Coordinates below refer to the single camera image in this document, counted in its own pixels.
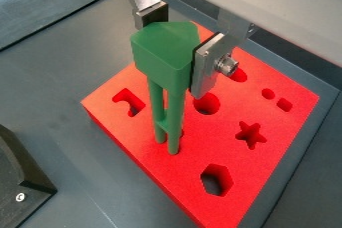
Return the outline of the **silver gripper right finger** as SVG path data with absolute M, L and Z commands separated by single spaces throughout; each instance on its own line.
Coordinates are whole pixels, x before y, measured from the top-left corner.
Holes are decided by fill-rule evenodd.
M 192 78 L 190 92 L 200 99 L 215 86 L 219 74 L 230 77 L 239 66 L 231 57 L 232 50 L 255 33 L 258 26 L 234 14 L 219 9 L 219 31 L 194 49 Z

